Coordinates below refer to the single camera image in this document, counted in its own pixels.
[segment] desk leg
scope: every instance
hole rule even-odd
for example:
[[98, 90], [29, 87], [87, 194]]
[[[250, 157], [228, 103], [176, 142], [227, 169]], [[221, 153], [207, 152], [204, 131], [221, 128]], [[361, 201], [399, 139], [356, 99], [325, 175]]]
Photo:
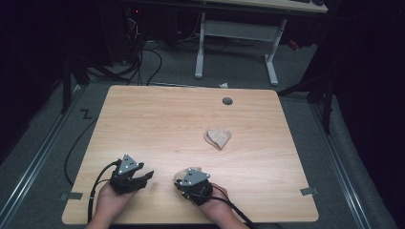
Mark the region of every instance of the desk leg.
[[202, 12], [202, 22], [200, 27], [200, 46], [199, 52], [197, 53], [197, 63], [196, 63], [196, 78], [203, 78], [203, 39], [205, 34], [205, 12]]
[[280, 43], [281, 36], [283, 35], [284, 27], [286, 26], [286, 23], [287, 23], [287, 19], [283, 19], [281, 21], [280, 26], [276, 32], [276, 36], [275, 36], [275, 39], [273, 42], [273, 47], [271, 49], [271, 53], [265, 55], [268, 77], [270, 78], [270, 84], [273, 86], [278, 85], [277, 75], [276, 75], [276, 72], [274, 71], [273, 58], [277, 51], [277, 47]]

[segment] folded cloth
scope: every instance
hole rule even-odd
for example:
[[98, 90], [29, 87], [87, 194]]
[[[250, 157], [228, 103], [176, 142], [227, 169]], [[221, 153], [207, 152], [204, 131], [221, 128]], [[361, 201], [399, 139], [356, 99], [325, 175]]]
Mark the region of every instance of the folded cloth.
[[226, 142], [230, 139], [232, 133], [219, 128], [210, 128], [205, 134], [205, 140], [209, 144], [215, 146], [218, 150], [221, 150]]

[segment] person's right hand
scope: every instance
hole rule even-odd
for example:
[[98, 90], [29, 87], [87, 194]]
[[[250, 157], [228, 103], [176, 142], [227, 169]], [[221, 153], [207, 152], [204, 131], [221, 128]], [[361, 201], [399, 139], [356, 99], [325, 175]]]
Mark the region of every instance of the person's right hand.
[[[227, 191], [218, 184], [211, 183], [213, 186], [212, 197], [223, 198], [227, 200]], [[201, 206], [197, 206], [207, 219], [217, 224], [222, 229], [246, 229], [238, 218], [233, 214], [232, 209], [225, 202], [216, 199], [210, 199]]]

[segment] gray carpet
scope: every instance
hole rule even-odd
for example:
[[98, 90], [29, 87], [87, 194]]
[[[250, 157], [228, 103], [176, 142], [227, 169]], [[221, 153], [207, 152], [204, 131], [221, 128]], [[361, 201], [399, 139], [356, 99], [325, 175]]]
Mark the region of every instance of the gray carpet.
[[[156, 44], [151, 43], [149, 46], [153, 48], [156, 47]], [[156, 52], [161, 55], [163, 62], [151, 85], [163, 86], [162, 83], [165, 83], [219, 87], [220, 84], [227, 83], [229, 88], [280, 91], [300, 81], [316, 47], [303, 48], [298, 52], [285, 46], [279, 48], [274, 59], [280, 81], [276, 88], [269, 84], [266, 66], [261, 55], [245, 52], [235, 54], [232, 49], [246, 48], [235, 46], [220, 52], [207, 51], [205, 53], [204, 77], [197, 80], [193, 76], [196, 62], [195, 47], [178, 46], [176, 49], [172, 49], [161, 45]], [[147, 77], [157, 69], [159, 63], [159, 58], [153, 52], [143, 52], [140, 69], [143, 84]], [[133, 85], [137, 85], [137, 78], [134, 77], [132, 82]], [[60, 194], [71, 190], [71, 186], [64, 177], [63, 166], [76, 139], [93, 121], [93, 119], [83, 118], [84, 112], [81, 110], [89, 110], [90, 116], [96, 118], [109, 87], [114, 84], [118, 83], [104, 78], [92, 77], [91, 84], [80, 90], [82, 95], [77, 98], [65, 124], [53, 142], [42, 169], [13, 215], [8, 228], [83, 228], [83, 225], [65, 225], [61, 221], [66, 202], [60, 200]], [[0, 206], [7, 203], [19, 179], [24, 175], [41, 147], [48, 131], [59, 118], [61, 94], [61, 87], [58, 87], [41, 111], [33, 118], [29, 130], [21, 138], [11, 155], [0, 166], [1, 174], [6, 175], [0, 176], [0, 183], [2, 184]], [[286, 229], [359, 228], [332, 165], [328, 144], [323, 137], [323, 130], [318, 125], [319, 120], [311, 111], [313, 105], [307, 103], [305, 93], [296, 93], [280, 99], [309, 186], [316, 187], [319, 191], [314, 196], [314, 200], [320, 216], [316, 222], [282, 223], [281, 225]], [[370, 216], [371, 228], [395, 228], [391, 216], [384, 208], [367, 171], [364, 170], [352, 147], [350, 136], [338, 112], [338, 105], [333, 103], [333, 106], [337, 112], [333, 112], [330, 121], [331, 137], [353, 178], [356, 190], [361, 194], [360, 199], [365, 206], [366, 213]], [[68, 174], [72, 180], [75, 180], [93, 127], [85, 133], [72, 151], [68, 163]]]

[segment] desk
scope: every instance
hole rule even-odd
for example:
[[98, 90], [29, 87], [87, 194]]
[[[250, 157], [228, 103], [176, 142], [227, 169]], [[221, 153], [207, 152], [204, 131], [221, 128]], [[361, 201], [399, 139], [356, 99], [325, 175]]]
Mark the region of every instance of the desk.
[[[301, 3], [294, 2], [289, 0], [204, 0], [205, 2], [213, 3], [223, 3], [223, 4], [236, 4], [249, 7], [260, 7], [260, 8], [274, 8], [278, 10], [298, 10], [306, 12], [322, 12], [325, 13], [328, 11], [328, 8], [325, 5], [319, 7], [313, 3]], [[252, 24], [243, 24], [243, 23], [232, 23], [216, 20], [205, 20], [205, 13], [202, 13], [201, 28], [200, 28], [200, 46], [197, 54], [197, 63], [196, 63], [196, 78], [203, 77], [203, 50], [204, 50], [204, 37], [206, 35], [213, 36], [223, 36], [223, 37], [232, 37], [240, 39], [251, 39], [272, 42], [271, 49], [269, 53], [265, 55], [265, 62], [268, 72], [268, 77], [270, 83], [273, 86], [278, 85], [278, 80], [276, 72], [274, 70], [273, 58], [277, 51], [277, 47], [280, 43], [280, 39], [283, 35], [283, 31], [287, 19], [283, 19], [279, 26], [259, 26]]]
[[[232, 133], [221, 151], [204, 139], [210, 127]], [[274, 91], [113, 86], [73, 187], [83, 198], [68, 200], [65, 223], [87, 222], [96, 177], [124, 154], [145, 163], [136, 175], [155, 174], [116, 223], [209, 223], [173, 184], [187, 167], [202, 167], [254, 222], [318, 219], [312, 196], [301, 194], [309, 185]]]

